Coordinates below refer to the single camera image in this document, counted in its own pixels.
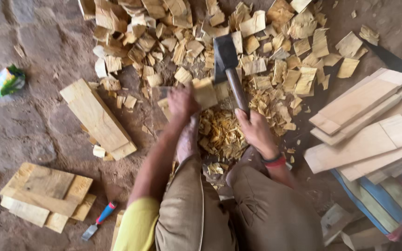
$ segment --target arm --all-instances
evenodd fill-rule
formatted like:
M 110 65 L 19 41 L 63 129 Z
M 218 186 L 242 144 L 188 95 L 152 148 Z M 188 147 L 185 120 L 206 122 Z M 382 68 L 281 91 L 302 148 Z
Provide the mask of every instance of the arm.
M 199 110 L 199 105 L 193 97 L 192 87 L 170 90 L 168 106 L 172 114 L 171 120 L 143 162 L 127 207 L 141 197 L 162 200 L 181 132 L 190 121 L 190 116 Z
M 235 109 L 235 114 L 241 125 L 247 142 L 253 145 L 265 160 L 275 159 L 280 151 L 274 141 L 274 135 L 269 130 L 266 118 L 260 113 L 251 110 L 251 117 L 248 119 L 246 113 L 240 109 Z M 271 180 L 282 183 L 292 189 L 297 188 L 294 176 L 288 170 L 285 163 L 275 168 L 268 168 Z

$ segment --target red and blue chisel handle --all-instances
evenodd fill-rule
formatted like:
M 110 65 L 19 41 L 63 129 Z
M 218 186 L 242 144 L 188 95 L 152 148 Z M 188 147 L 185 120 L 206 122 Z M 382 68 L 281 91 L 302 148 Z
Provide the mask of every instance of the red and blue chisel handle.
M 102 214 L 97 218 L 96 220 L 97 225 L 102 224 L 103 221 L 114 211 L 116 207 L 117 203 L 115 201 L 110 202 L 108 206 L 105 207 Z

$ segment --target red wristband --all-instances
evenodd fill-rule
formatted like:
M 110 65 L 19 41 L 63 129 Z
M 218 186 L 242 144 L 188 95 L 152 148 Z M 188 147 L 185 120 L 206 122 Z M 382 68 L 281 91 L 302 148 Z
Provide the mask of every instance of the red wristband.
M 286 158 L 282 155 L 276 161 L 265 163 L 265 167 L 268 169 L 279 168 L 286 165 Z

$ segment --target striped fabric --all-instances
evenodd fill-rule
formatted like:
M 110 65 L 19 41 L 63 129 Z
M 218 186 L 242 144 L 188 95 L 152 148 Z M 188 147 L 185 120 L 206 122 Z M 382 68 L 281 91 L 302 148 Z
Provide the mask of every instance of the striped fabric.
M 398 241 L 402 233 L 402 174 L 374 185 L 365 177 L 349 181 L 340 171 L 331 172 L 373 224 L 391 241 Z

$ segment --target stone floor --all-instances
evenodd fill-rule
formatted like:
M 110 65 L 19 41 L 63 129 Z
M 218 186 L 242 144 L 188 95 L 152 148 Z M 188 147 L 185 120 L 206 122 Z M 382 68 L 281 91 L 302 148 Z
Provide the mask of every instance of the stone floor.
M 204 1 L 190 2 L 194 20 L 203 20 Z M 239 1 L 219 2 L 228 15 Z M 272 0 L 245 2 L 253 2 L 254 10 L 267 10 L 272 4 Z M 340 0 L 332 9 L 333 3 L 324 0 L 323 10 L 328 17 L 326 26 L 331 28 L 330 49 L 349 31 L 358 32 L 365 24 L 379 31 L 381 44 L 402 58 L 402 1 Z M 358 14 L 355 19 L 350 15 L 353 10 Z M 151 106 L 140 93 L 139 79 L 131 68 L 122 72 L 120 80 L 132 95 L 144 101 L 135 113 L 115 110 L 115 101 L 101 93 L 139 148 L 121 161 L 102 162 L 92 155 L 87 135 L 60 97 L 59 90 L 79 78 L 97 81 L 93 69 L 96 56 L 92 53 L 94 27 L 94 21 L 82 19 L 77 0 L 0 0 L 0 70 L 14 63 L 25 71 L 28 83 L 19 92 L 0 98 L 0 190 L 20 164 L 29 161 L 93 178 L 90 192 L 98 196 L 87 219 L 68 224 L 62 234 L 40 229 L 0 207 L 0 251 L 108 250 L 111 245 L 115 217 L 108 218 L 90 241 L 83 242 L 80 236 L 107 204 L 105 188 L 109 184 L 124 188 L 127 197 L 154 138 L 141 130 L 143 124 L 151 128 Z M 16 44 L 24 48 L 25 58 L 14 50 Z M 353 77 L 330 83 L 329 100 L 381 66 L 368 53 Z M 318 213 L 323 214 L 336 202 L 355 210 L 329 173 L 312 175 L 305 163 L 294 173 Z

